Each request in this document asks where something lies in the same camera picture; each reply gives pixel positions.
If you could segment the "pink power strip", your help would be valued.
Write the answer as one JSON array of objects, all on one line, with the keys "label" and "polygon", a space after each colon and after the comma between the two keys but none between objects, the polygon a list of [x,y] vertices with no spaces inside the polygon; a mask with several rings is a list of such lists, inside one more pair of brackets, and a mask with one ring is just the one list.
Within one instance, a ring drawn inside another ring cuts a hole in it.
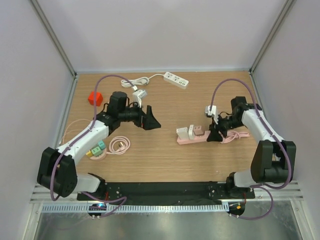
[{"label": "pink power strip", "polygon": [[[207,138],[210,134],[210,131],[207,130],[204,132],[204,135],[201,136],[195,136],[194,139],[180,139],[179,137],[177,138],[177,143],[179,145],[187,145],[187,144],[194,144],[194,143],[202,143],[206,142]],[[222,138],[222,141],[220,142],[221,144],[227,144],[232,142],[235,139],[241,139],[241,138],[248,138],[250,137],[250,134],[246,131],[235,131],[235,130],[229,130],[227,132],[227,137]]]}]

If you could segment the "mauve dual usb charger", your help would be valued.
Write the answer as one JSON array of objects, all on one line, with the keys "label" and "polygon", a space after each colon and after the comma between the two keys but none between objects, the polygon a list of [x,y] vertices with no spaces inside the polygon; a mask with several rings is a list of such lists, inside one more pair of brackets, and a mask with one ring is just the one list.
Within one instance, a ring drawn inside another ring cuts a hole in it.
[{"label": "mauve dual usb charger", "polygon": [[205,130],[203,130],[201,125],[197,125],[193,127],[193,133],[195,136],[203,136],[205,134]]}]

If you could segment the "white power strip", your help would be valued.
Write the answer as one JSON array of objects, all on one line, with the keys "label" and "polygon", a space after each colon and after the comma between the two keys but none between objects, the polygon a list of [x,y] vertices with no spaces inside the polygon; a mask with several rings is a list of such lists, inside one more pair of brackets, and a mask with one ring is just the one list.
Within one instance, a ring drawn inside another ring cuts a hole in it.
[{"label": "white power strip", "polygon": [[130,87],[132,87],[132,85],[146,86],[150,83],[150,80],[155,77],[162,77],[165,82],[168,82],[168,83],[170,83],[176,87],[179,87],[183,90],[185,90],[189,85],[188,80],[167,71],[165,73],[156,73],[156,74],[151,75],[149,77],[143,76],[143,77],[136,78],[136,79],[129,79],[128,81],[121,80],[121,86],[124,88],[130,88]]}]

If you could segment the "red cube adapter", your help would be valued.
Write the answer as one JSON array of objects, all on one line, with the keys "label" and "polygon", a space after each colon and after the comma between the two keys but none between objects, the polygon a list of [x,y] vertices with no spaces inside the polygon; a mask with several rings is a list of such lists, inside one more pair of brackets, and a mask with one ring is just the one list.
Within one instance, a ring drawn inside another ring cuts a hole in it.
[{"label": "red cube adapter", "polygon": [[90,95],[88,96],[87,98],[88,102],[93,106],[94,105],[94,101],[95,101],[95,105],[97,107],[100,107],[104,98],[103,98],[103,95],[100,93],[100,92],[94,92],[92,91],[90,93]]}]

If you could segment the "white square charger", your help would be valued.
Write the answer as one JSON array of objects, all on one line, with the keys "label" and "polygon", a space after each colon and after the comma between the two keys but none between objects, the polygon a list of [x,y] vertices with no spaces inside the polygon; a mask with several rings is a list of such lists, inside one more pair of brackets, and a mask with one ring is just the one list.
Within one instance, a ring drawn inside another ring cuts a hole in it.
[{"label": "white square charger", "polygon": [[177,128],[176,134],[181,140],[188,140],[189,139],[189,128],[188,127]]}]

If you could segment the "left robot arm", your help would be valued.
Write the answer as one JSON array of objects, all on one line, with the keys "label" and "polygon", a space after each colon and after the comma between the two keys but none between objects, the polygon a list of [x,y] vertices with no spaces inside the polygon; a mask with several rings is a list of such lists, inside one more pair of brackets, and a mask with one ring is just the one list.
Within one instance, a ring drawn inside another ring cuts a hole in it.
[{"label": "left robot arm", "polygon": [[138,89],[133,92],[133,102],[122,91],[115,91],[107,107],[96,113],[90,124],[77,136],[56,149],[47,147],[41,156],[37,183],[50,190],[53,201],[75,192],[88,192],[94,200],[106,195],[104,180],[94,174],[78,175],[76,166],[86,153],[99,141],[106,139],[122,122],[133,122],[138,128],[153,130],[161,124],[153,115],[152,107],[142,108],[142,99],[147,92]]}]

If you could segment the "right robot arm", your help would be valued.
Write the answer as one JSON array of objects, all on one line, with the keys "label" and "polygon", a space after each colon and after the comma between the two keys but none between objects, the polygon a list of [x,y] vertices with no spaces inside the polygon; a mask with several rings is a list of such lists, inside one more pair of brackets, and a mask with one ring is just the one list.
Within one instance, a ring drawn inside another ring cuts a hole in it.
[{"label": "right robot arm", "polygon": [[244,171],[232,172],[226,179],[225,192],[237,198],[245,188],[265,185],[271,189],[285,187],[293,177],[297,147],[293,141],[277,134],[266,120],[257,103],[248,103],[244,96],[231,101],[232,113],[221,117],[214,105],[205,107],[205,115],[212,119],[207,142],[225,142],[228,134],[246,127],[257,147],[250,165]]}]

